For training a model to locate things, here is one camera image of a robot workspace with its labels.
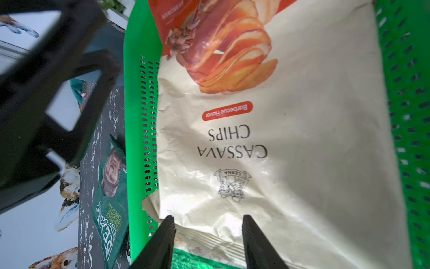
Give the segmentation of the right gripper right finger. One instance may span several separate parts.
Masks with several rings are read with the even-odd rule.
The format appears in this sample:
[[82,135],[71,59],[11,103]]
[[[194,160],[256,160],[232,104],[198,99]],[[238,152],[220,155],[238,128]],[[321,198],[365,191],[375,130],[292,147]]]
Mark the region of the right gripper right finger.
[[242,233],[247,269],[289,269],[250,215],[243,217]]

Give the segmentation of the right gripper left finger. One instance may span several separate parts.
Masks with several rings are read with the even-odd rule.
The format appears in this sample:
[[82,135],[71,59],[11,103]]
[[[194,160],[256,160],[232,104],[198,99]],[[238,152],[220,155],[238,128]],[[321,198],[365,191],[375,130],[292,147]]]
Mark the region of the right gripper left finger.
[[167,216],[144,247],[130,269],[170,269],[174,251],[176,227],[174,218]]

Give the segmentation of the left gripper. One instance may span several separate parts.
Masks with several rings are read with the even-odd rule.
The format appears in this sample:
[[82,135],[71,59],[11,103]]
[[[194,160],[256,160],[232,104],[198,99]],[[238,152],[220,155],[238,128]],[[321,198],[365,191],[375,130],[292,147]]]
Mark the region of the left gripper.
[[[35,48],[1,76],[1,212],[46,192],[59,180],[54,151],[78,163],[122,71],[107,50],[85,52],[106,17],[96,1],[3,1],[1,14],[59,11],[59,21]],[[46,114],[63,82],[101,75],[71,131]]]

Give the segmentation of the green white Cimba cassava bag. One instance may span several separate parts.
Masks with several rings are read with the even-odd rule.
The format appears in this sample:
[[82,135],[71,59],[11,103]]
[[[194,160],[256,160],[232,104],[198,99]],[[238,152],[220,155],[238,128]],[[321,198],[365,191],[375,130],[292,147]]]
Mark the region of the green white Cimba cassava bag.
[[203,257],[190,254],[186,251],[174,249],[172,256],[172,269],[239,269]]

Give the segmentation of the red cream cassava chips bag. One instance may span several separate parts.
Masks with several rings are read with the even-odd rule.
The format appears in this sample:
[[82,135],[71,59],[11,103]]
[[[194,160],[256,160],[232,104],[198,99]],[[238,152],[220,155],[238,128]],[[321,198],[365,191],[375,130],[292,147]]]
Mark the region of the red cream cassava chips bag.
[[371,1],[148,4],[158,217],[239,265],[250,215],[291,267],[411,268]]

